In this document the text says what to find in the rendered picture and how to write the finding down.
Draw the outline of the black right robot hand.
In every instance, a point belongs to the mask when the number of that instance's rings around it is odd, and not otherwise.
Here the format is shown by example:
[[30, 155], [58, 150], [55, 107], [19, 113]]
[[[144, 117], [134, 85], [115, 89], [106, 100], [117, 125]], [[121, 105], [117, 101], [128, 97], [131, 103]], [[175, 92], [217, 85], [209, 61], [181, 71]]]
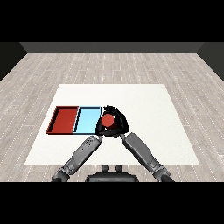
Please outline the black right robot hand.
[[110, 128], [105, 128], [105, 137], [119, 137], [121, 134], [125, 134], [129, 131], [129, 125], [124, 114], [114, 106], [106, 106], [104, 108], [103, 115], [111, 114], [114, 117], [114, 124]]

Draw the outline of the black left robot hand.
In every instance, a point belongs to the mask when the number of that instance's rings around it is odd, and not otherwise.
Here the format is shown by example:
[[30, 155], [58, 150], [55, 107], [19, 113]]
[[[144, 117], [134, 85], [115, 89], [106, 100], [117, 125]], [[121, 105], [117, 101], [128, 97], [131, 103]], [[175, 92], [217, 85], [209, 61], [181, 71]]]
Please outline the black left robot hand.
[[95, 127], [95, 134], [97, 136], [103, 136], [104, 130], [105, 130], [105, 126], [102, 124], [102, 119], [99, 118]]

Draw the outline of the red can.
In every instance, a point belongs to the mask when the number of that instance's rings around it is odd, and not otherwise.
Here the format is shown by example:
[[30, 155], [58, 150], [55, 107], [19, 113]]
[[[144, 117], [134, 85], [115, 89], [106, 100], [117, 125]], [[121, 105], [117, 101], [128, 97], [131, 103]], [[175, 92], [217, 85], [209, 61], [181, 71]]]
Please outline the red can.
[[114, 124], [114, 117], [111, 114], [105, 114], [101, 117], [101, 125], [110, 128]]

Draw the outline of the light blue open box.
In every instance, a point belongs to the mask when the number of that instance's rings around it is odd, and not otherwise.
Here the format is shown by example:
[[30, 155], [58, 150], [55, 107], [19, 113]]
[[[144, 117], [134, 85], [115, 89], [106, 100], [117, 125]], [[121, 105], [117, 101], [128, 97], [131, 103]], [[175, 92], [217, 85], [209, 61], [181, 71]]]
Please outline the light blue open box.
[[75, 135], [94, 134], [101, 113], [100, 106], [80, 106], [75, 118], [73, 133]]

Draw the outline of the red open box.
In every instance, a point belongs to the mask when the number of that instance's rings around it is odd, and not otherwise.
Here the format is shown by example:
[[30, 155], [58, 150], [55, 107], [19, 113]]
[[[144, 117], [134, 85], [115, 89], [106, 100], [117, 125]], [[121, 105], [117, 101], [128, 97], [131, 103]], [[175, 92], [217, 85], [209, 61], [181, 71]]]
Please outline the red open box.
[[72, 135], [78, 108], [78, 106], [57, 106], [52, 114], [46, 134]]

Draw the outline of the dark grey robot body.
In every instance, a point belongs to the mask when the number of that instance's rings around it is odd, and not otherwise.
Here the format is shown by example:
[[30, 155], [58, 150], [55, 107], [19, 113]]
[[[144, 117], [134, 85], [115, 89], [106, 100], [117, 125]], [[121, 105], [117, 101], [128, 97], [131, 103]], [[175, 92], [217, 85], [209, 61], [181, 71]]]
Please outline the dark grey robot body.
[[104, 164], [101, 171], [88, 175], [86, 182], [138, 182], [136, 175], [123, 171], [120, 164], [115, 166], [115, 171], [109, 171], [109, 166]]

